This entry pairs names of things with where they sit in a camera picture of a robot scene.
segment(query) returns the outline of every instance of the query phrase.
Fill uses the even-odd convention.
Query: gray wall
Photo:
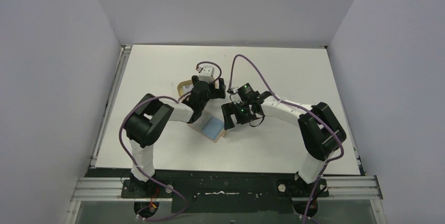
[[[97,0],[0,0],[1,223],[61,223],[120,46]]]
[[[318,47],[353,0],[99,0],[122,44]]]
[[[329,55],[389,223],[443,223],[445,0],[354,0]]]

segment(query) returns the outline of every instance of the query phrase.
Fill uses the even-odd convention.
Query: screw
[[[279,186],[278,186],[278,191],[280,191],[280,192],[285,192],[286,191],[286,186],[284,185],[284,184],[280,184]]]
[[[171,189],[173,189],[173,186],[172,185],[167,185],[167,187],[165,187],[165,191],[168,193],[168,194],[171,194],[172,193],[172,190]]]

